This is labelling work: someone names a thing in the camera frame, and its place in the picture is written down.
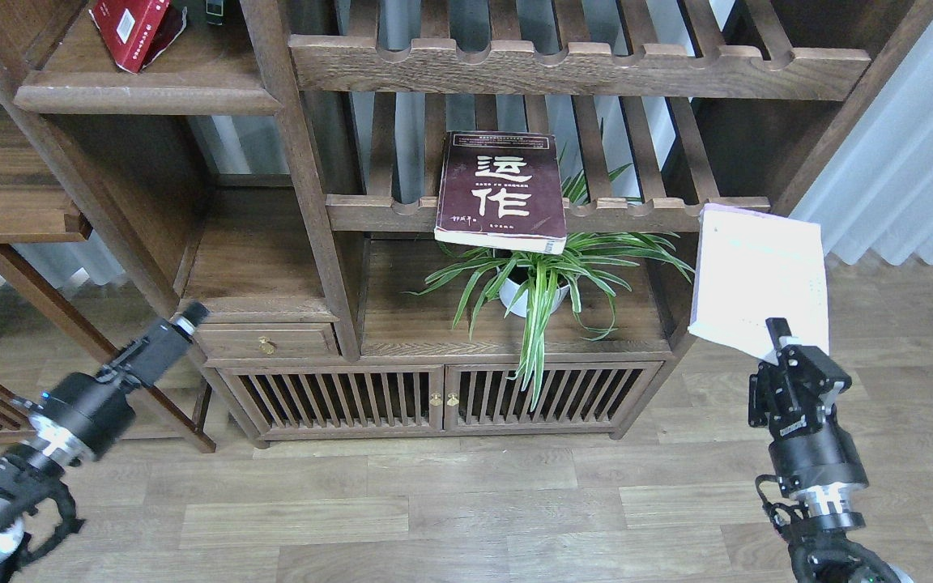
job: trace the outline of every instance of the book cover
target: book cover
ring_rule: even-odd
[[[434,239],[562,252],[567,228],[554,137],[449,132]]]
[[[185,30],[171,0],[99,0],[89,11],[114,62],[139,73]]]

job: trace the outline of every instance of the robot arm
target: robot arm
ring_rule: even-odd
[[[28,410],[36,436],[0,455],[0,582],[81,529],[85,521],[78,519],[74,498],[60,481],[64,471],[100,460],[125,434],[134,421],[126,396],[155,384],[185,354],[207,314],[197,303],[173,321],[157,321],[95,377],[73,372],[42,394],[41,403],[19,403]],[[60,523],[30,550],[23,514],[34,516],[38,503],[47,499],[56,503]]]
[[[866,526],[850,495],[869,487],[851,435],[837,424],[837,396],[851,377],[819,347],[803,346],[784,318],[766,321],[777,364],[760,362],[749,380],[748,424],[773,435],[774,475],[755,481],[762,506],[787,542],[799,583],[911,583],[877,554],[847,538]],[[794,504],[769,502],[773,481]]]

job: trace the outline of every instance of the wooden floor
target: wooden floor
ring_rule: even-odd
[[[830,269],[840,420],[871,487],[853,535],[933,582],[933,266]],[[129,287],[71,292],[108,336],[139,332]],[[0,381],[38,389],[92,361],[0,291]],[[222,411],[216,454],[128,440],[70,472],[85,531],[16,579],[68,582],[793,581],[752,486],[755,361],[698,343],[620,442],[512,436],[278,443]],[[188,365],[171,386],[195,379]]]

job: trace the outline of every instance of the drawer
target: drawer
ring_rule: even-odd
[[[204,324],[197,337],[208,365],[340,354],[330,324]]]

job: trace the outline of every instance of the white flower pot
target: white flower pot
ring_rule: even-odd
[[[513,301],[513,297],[518,294],[519,288],[521,288],[521,284],[510,278],[506,278],[502,287],[499,288],[499,299],[503,301],[504,306],[510,309],[511,313],[519,315],[519,317],[528,317],[528,291],[523,292],[523,294],[521,294],[521,299],[518,299],[512,306],[510,305],[510,302]],[[549,310],[551,313],[554,313],[556,309],[560,307],[560,303],[563,303],[569,289],[570,287],[566,284],[560,285],[560,287],[556,289],[556,298],[552,300],[552,310]]]

